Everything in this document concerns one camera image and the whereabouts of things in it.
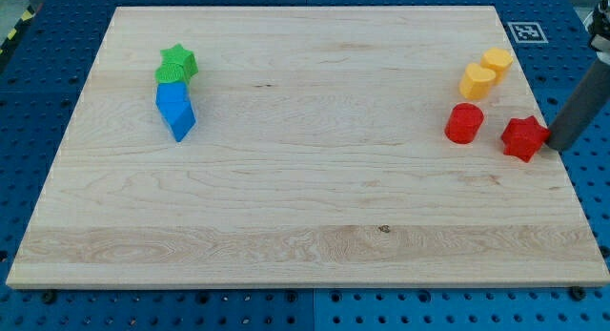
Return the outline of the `robot arm end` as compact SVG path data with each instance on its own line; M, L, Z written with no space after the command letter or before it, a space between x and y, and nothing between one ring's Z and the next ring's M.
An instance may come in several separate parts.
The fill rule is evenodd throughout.
M585 26L590 34L589 47L601 62L609 64L609 0L599 0Z

